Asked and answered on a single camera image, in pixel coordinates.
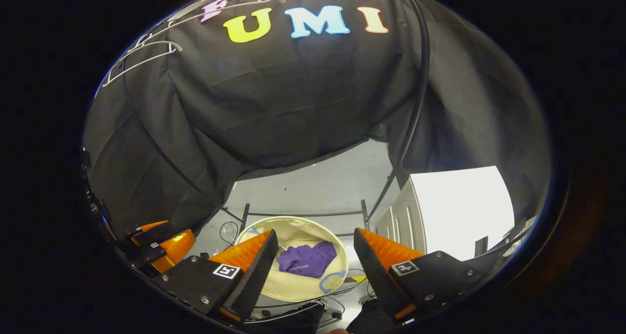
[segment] blue letter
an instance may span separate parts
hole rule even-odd
[[[326,33],[350,32],[350,29],[344,25],[344,20],[341,19],[342,9],[341,6],[327,5],[319,11],[319,15],[317,16],[305,8],[285,10],[285,13],[291,16],[291,22],[293,22],[293,33],[291,33],[291,37],[300,38],[310,35],[311,32],[304,28],[304,24],[308,24],[309,28],[318,35],[322,33],[326,23],[328,23]]]

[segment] metal frame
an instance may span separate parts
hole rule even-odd
[[[367,205],[365,200],[360,200],[360,211],[349,212],[336,212],[336,213],[313,213],[313,214],[291,214],[291,213],[255,213],[250,212],[250,204],[246,203],[244,208],[244,215],[242,216],[241,226],[239,227],[239,233],[241,234],[246,229],[248,223],[248,216],[262,216],[262,217],[280,217],[280,216],[293,216],[293,217],[327,217],[327,216],[350,216],[354,214],[360,214],[363,216],[363,226],[369,231],[369,218],[367,217]],[[353,232],[347,232],[344,234],[335,234],[335,236],[353,236]]]

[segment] floor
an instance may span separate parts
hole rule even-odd
[[[368,211],[373,207],[382,191],[387,176],[391,173],[391,163],[387,157],[387,144],[369,140],[350,151],[334,156],[323,162],[310,165],[297,171],[267,178],[255,178],[237,182],[226,202],[228,210],[241,216],[244,205],[250,203],[250,210],[259,213],[307,214],[360,210],[360,200],[365,200]],[[372,231],[382,218],[385,210],[400,193],[398,184],[391,185],[382,203],[370,221]],[[250,216],[247,225],[264,217]],[[355,227],[363,227],[362,215],[313,217],[312,220],[324,225],[335,234],[353,232]],[[217,214],[202,230],[189,254],[208,252],[214,254],[228,246],[219,237],[219,230],[229,220],[226,213]],[[223,232],[228,241],[236,238],[236,232]],[[353,248],[353,237],[342,236],[348,252],[348,277],[363,276],[358,257]],[[347,294],[334,296],[346,308],[342,319],[320,325],[318,333],[324,334],[335,328],[346,328],[360,312],[358,301],[367,294],[367,281],[344,283],[340,289],[358,287]],[[330,319],[330,313],[341,312],[341,305],[333,300],[326,300],[329,309],[321,321]],[[284,302],[261,295],[258,306],[279,305]],[[272,314],[280,314],[293,307],[277,308]]]

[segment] purple cloth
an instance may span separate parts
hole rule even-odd
[[[333,243],[322,241],[311,247],[301,245],[289,247],[278,258],[279,270],[311,278],[320,278],[326,268],[337,257]]]

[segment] colorful letters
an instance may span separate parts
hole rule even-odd
[[[224,6],[226,6],[226,4],[228,4],[228,0],[216,0],[212,2],[211,4],[204,6],[202,9],[204,10],[205,13],[208,13],[209,11],[213,11],[215,9],[221,9]],[[213,16],[217,16],[220,13],[221,11],[215,11],[214,13],[205,14],[202,20],[200,20],[200,22],[205,22],[206,20],[212,18]]]
[[[389,29],[382,26],[382,21],[380,20],[380,10],[376,8],[369,8],[367,6],[360,6],[356,8],[358,11],[363,13],[365,16],[365,21],[367,22],[367,27],[365,30],[371,33],[387,33]]]
[[[272,11],[272,8],[265,8],[254,11],[251,14],[252,16],[255,16],[259,22],[259,28],[252,32],[246,32],[244,29],[244,20],[246,19],[245,16],[239,16],[224,22],[224,27],[228,30],[228,37],[230,37],[230,40],[238,44],[243,44],[266,35],[266,33],[270,31],[271,27],[269,16],[270,11]]]
[[[304,27],[304,24],[309,25],[309,28],[318,35],[322,33],[325,24],[327,25],[326,33],[349,33],[350,29],[344,25],[344,20],[341,18],[342,9],[341,6],[327,5],[319,11],[317,16],[305,8],[285,10],[293,22],[291,37],[300,38],[310,35],[311,32]]]

